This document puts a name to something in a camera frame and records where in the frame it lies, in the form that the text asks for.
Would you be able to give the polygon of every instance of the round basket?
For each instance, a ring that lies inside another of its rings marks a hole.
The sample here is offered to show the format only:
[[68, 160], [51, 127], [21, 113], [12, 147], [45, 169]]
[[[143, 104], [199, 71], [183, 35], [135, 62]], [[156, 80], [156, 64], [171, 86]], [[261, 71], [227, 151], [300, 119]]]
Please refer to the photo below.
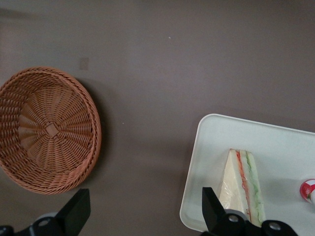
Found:
[[0, 88], [0, 165], [23, 188], [56, 194], [76, 187], [100, 144], [95, 104], [72, 76], [33, 67]]

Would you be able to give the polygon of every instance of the white bread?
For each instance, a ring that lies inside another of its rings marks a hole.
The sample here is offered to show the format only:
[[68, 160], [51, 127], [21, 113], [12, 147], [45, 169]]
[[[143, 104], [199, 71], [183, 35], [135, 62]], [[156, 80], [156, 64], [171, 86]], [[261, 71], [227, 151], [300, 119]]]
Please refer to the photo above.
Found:
[[257, 168], [250, 152], [230, 149], [219, 200], [225, 209], [243, 212], [256, 226], [265, 220]]

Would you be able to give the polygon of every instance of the brown table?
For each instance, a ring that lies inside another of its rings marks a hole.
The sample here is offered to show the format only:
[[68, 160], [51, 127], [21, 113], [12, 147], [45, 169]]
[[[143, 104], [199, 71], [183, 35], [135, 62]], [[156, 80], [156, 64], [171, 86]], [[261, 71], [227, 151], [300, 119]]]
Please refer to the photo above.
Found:
[[89, 188], [82, 236], [182, 235], [179, 209], [206, 114], [315, 131], [311, 1], [0, 2], [0, 84], [31, 66], [75, 76], [103, 127], [99, 161], [69, 192], [44, 196], [0, 171], [0, 224], [17, 230]]

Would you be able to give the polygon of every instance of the basket center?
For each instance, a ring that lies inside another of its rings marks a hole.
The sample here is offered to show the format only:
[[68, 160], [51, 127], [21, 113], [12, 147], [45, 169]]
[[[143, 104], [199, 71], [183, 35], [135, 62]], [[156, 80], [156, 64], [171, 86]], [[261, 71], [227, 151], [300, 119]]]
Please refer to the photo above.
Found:
[[46, 131], [51, 138], [55, 137], [59, 133], [58, 129], [53, 123], [46, 127]]

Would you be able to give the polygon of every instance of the sandwich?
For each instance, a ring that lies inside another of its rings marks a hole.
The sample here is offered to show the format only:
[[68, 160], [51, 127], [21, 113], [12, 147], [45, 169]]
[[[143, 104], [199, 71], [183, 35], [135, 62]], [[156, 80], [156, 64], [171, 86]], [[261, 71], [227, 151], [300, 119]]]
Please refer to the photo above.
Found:
[[256, 226], [265, 220], [257, 168], [250, 152], [230, 149], [219, 200], [225, 209], [244, 213]]

